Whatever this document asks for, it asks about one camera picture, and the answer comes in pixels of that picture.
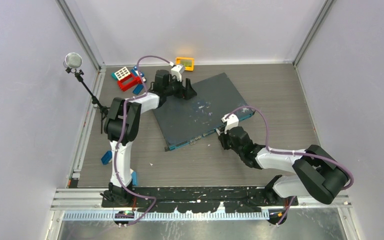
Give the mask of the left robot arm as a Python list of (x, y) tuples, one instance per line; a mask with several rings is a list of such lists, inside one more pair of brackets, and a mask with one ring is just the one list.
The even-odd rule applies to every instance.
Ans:
[(197, 96), (191, 80), (181, 80), (167, 70), (158, 70), (151, 89), (131, 98), (115, 97), (103, 126), (111, 146), (112, 173), (103, 196), (121, 207), (128, 207), (134, 197), (131, 175), (131, 150), (139, 132), (141, 115), (160, 108), (170, 96), (190, 100)]

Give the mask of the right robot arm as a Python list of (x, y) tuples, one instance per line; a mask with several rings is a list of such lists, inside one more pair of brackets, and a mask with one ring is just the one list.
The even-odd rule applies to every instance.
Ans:
[(266, 185), (265, 198), (271, 205), (293, 196), (311, 196), (329, 205), (354, 182), (351, 173), (318, 145), (300, 150), (275, 149), (254, 143), (241, 126), (218, 128), (216, 132), (222, 147), (233, 150), (246, 166), (291, 173), (278, 175)]

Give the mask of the dark grey network switch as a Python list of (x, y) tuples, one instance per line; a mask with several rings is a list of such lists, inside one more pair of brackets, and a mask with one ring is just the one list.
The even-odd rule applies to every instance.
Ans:
[(153, 113), (164, 137), (166, 152), (193, 144), (224, 126), (222, 118), (234, 111), (239, 121), (254, 115), (226, 73), (193, 83), (197, 95), (189, 100), (169, 96)]

